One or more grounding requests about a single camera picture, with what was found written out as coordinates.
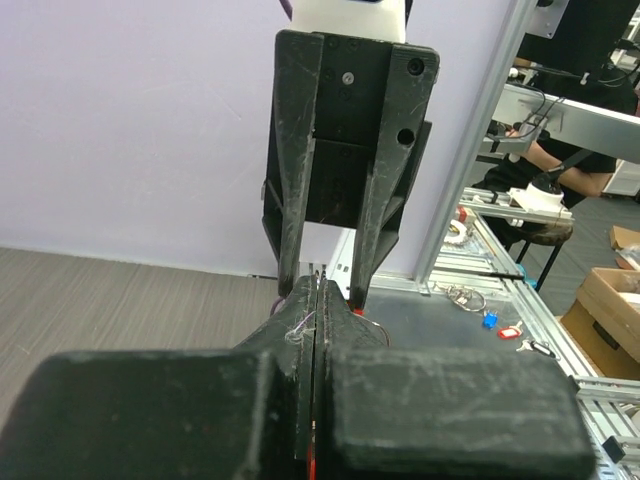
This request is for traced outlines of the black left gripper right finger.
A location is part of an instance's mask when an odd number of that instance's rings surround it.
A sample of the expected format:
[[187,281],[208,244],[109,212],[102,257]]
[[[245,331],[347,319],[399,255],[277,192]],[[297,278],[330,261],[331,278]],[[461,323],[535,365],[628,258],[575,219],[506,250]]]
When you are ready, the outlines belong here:
[[336,348],[320,479],[589,479],[575,389],[537,353]]

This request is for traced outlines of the red carabiner keyring with chain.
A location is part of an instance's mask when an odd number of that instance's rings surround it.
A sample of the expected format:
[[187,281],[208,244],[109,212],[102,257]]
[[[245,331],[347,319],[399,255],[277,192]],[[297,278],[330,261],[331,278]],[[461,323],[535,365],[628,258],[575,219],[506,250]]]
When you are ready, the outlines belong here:
[[331,433],[330,360],[336,348],[387,347],[383,328],[354,313],[337,283],[299,277],[264,323],[266,345],[288,382],[294,479],[320,479]]

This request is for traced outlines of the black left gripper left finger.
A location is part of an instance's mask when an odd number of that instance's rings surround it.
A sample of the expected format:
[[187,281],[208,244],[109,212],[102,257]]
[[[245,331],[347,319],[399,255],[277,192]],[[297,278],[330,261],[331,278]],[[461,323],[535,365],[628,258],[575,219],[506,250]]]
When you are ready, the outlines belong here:
[[311,479],[316,276],[230,349],[69,351],[1,431],[5,479]]

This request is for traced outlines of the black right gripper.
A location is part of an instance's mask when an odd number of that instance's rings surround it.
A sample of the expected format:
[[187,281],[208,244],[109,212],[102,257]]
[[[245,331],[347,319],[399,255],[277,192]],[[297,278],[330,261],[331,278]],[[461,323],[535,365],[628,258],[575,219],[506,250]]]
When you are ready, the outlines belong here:
[[429,47],[278,32],[262,222],[279,295],[293,289],[310,222],[355,231],[349,303],[366,303],[399,240],[439,60]]

